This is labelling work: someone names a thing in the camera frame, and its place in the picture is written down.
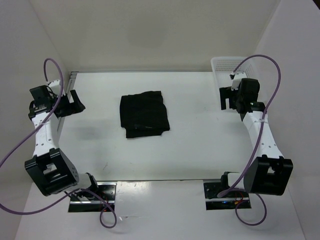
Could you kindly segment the black shorts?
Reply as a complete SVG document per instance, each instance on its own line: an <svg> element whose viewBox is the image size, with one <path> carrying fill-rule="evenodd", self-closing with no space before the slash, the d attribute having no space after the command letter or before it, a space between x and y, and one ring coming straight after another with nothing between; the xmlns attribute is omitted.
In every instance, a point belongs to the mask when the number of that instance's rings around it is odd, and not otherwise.
<svg viewBox="0 0 320 240"><path fill-rule="evenodd" d="M170 130L161 91L123 95L119 105L120 125L127 139L160 136Z"/></svg>

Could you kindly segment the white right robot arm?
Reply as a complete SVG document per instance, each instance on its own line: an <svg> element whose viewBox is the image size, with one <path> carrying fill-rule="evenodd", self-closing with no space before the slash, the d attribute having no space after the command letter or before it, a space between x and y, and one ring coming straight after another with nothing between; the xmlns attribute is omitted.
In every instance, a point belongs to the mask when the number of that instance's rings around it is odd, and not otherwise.
<svg viewBox="0 0 320 240"><path fill-rule="evenodd" d="M239 182L247 193L281 196L289 182L293 162L278 149L269 126L268 106L258 100L259 91L259 81L252 78L234 79L231 86L219 89L221 109L237 111L253 146L240 177L219 184L219 197L232 196Z"/></svg>

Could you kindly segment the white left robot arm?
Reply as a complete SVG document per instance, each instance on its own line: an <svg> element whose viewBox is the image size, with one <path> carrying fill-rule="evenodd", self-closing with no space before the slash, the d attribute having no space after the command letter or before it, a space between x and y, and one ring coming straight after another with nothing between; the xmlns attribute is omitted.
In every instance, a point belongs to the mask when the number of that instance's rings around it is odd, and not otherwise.
<svg viewBox="0 0 320 240"><path fill-rule="evenodd" d="M75 90L70 102L64 93L59 97L59 80L30 89L33 101L29 105L28 117L35 128L35 149L24 168L44 196L55 195L64 191L82 189L82 194L89 200L96 199L100 187L94 176L86 172L78 173L74 164L59 147L58 126L67 116L81 113L85 106Z"/></svg>

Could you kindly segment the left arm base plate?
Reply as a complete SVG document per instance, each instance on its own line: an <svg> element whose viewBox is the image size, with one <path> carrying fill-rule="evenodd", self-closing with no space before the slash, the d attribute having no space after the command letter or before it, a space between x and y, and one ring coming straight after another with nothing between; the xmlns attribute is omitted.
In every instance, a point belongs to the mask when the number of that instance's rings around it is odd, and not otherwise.
<svg viewBox="0 0 320 240"><path fill-rule="evenodd" d="M115 198L116 198L116 182L108 182L108 181L98 181L97 182L98 190L96 192L100 198L106 201L110 207L115 209ZM105 205L99 198L88 194L89 198L86 198L84 195L80 195L79 193L74 193L70 197L68 212L69 213L94 213L100 212L105 208Z"/></svg>

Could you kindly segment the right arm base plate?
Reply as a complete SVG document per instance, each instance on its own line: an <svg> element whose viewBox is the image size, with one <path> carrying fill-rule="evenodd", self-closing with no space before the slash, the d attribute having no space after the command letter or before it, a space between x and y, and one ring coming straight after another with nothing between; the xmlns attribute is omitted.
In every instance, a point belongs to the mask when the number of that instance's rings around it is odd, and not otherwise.
<svg viewBox="0 0 320 240"><path fill-rule="evenodd" d="M223 197L218 193L228 188L225 180L212 179L203 182L206 210L234 210L238 204L239 209L251 209L249 195L243 191L231 191Z"/></svg>

